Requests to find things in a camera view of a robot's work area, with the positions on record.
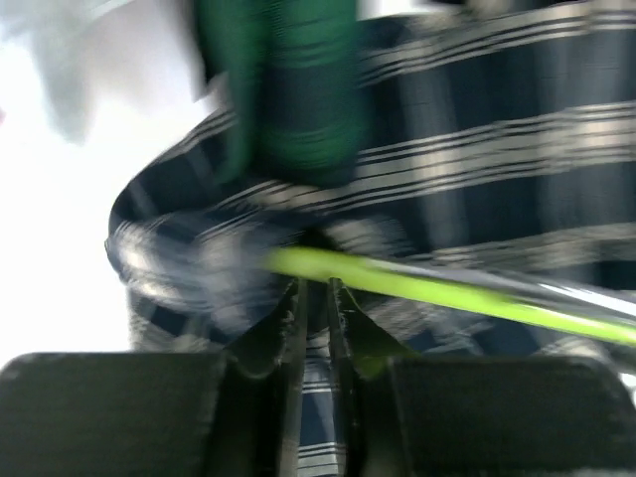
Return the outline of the lime green hanger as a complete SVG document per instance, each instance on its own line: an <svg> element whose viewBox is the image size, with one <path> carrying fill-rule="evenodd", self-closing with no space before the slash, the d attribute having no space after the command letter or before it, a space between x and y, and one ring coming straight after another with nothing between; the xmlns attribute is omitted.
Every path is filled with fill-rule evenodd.
<svg viewBox="0 0 636 477"><path fill-rule="evenodd" d="M503 270L398 262L309 247L274 250L271 272L434 305L492 356L587 355L635 387L635 297L591 285Z"/></svg>

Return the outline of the navy white plaid skirt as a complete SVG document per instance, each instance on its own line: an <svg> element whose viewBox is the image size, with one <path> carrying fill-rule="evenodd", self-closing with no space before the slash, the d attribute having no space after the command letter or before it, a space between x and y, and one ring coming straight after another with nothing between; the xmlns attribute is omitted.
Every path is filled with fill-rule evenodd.
<svg viewBox="0 0 636 477"><path fill-rule="evenodd" d="M225 351L307 286L294 476L346 476L326 282L267 270L309 247L425 266L503 270L635 297L635 5L445 1L359 20L367 132L350 182L257 171L223 181L227 98L115 200L106 252L132 347L209 399ZM631 476L634 390L587 355L492 356L428 303L347 287L414 357L392 358L405 476Z"/></svg>

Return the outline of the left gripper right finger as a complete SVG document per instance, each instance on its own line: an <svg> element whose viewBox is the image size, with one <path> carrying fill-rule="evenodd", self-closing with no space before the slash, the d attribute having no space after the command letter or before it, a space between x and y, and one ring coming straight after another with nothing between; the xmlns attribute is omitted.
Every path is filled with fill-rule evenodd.
<svg viewBox="0 0 636 477"><path fill-rule="evenodd" d="M405 476L391 359L416 352L368 317L337 278L328 282L327 317L341 468L346 476Z"/></svg>

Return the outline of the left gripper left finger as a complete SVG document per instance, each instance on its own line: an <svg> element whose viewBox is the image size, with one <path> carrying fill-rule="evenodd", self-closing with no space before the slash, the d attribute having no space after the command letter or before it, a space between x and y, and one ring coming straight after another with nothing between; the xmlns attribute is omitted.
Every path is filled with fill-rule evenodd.
<svg viewBox="0 0 636 477"><path fill-rule="evenodd" d="M225 351L203 476L297 473L306 338L307 286L295 279Z"/></svg>

